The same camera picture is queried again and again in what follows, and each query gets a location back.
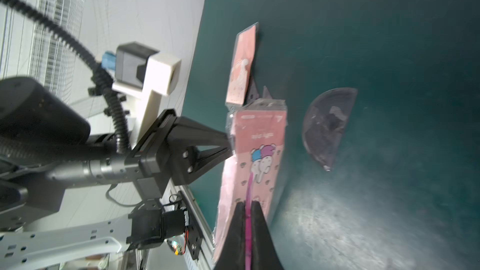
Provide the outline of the dark triangle set square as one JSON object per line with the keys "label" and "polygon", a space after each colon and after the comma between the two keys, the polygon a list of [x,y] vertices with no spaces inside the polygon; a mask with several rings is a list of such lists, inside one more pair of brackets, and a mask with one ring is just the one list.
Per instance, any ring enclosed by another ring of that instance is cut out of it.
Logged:
{"label": "dark triangle set square", "polygon": [[271,100],[273,97],[271,96],[271,93],[266,86],[263,86],[262,94],[260,94],[254,78],[250,77],[248,82],[248,88],[246,91],[245,105],[249,105],[260,98]]}

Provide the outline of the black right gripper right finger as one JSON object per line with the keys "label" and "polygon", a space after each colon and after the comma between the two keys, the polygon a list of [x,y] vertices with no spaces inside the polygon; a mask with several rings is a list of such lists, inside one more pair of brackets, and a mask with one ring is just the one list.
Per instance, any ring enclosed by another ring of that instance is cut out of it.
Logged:
{"label": "black right gripper right finger", "polygon": [[251,269],[284,270],[258,201],[251,204]]}

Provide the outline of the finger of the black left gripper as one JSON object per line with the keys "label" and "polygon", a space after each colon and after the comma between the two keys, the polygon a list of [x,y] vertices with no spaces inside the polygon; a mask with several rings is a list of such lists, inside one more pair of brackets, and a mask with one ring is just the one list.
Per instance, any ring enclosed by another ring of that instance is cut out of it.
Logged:
{"label": "finger of the black left gripper", "polygon": [[172,127],[172,149],[188,150],[198,146],[231,149],[225,132],[212,129],[187,117],[177,117]]}
{"label": "finger of the black left gripper", "polygon": [[182,154],[182,185],[190,185],[202,175],[224,162],[232,155],[229,146],[218,146],[200,151],[197,146],[190,146]]}

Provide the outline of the pink package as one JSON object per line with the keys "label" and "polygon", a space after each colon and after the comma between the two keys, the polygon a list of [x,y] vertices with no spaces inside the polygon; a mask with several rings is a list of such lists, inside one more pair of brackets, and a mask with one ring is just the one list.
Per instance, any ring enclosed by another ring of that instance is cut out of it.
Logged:
{"label": "pink package", "polygon": [[235,206],[247,197],[268,216],[285,149],[287,106],[281,99],[259,98],[227,115],[232,156],[224,162],[214,229],[213,260],[220,259]]}

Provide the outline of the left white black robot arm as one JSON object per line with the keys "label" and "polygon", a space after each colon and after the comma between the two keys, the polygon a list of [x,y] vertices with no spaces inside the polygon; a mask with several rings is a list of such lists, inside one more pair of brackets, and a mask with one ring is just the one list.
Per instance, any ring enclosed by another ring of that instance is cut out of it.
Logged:
{"label": "left white black robot arm", "polygon": [[[162,204],[167,185],[189,185],[232,155],[227,134],[167,109],[137,145],[117,152],[30,77],[1,81],[1,268],[41,269],[83,256],[149,250],[182,235],[183,198]],[[124,216],[46,232],[19,229],[60,210],[65,191],[132,183],[141,201]]]}

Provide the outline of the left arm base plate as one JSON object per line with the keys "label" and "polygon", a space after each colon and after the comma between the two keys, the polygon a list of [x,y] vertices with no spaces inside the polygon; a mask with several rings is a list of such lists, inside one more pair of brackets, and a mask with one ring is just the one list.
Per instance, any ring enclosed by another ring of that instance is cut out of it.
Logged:
{"label": "left arm base plate", "polygon": [[184,191],[178,191],[169,197],[169,205],[174,206],[174,211],[181,210],[184,213],[185,224],[184,232],[168,237],[166,244],[175,255],[182,256],[189,253],[193,261],[199,261],[204,234],[192,202]]}

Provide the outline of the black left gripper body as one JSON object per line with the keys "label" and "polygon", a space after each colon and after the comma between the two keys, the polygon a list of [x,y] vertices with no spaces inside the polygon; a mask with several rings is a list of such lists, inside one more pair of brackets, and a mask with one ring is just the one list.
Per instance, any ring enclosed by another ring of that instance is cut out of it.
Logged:
{"label": "black left gripper body", "polygon": [[96,160],[65,162],[46,178],[66,188],[132,183],[141,200],[161,199],[167,186],[188,182],[188,150],[175,142],[185,117],[168,109],[153,122],[132,151]]}

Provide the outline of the pink ruler set plastic bag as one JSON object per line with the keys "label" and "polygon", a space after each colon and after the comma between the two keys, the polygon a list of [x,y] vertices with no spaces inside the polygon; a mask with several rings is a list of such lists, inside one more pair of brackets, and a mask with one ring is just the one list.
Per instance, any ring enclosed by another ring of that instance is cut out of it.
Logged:
{"label": "pink ruler set plastic bag", "polygon": [[245,103],[251,66],[255,58],[258,25],[259,22],[255,22],[236,36],[225,100],[228,108],[242,106]]}

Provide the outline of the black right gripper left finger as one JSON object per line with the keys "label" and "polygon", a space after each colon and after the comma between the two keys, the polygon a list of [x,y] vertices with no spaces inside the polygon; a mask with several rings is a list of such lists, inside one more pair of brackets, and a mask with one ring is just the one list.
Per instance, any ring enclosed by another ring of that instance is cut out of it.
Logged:
{"label": "black right gripper left finger", "polygon": [[238,202],[214,270],[245,270],[245,203]]}

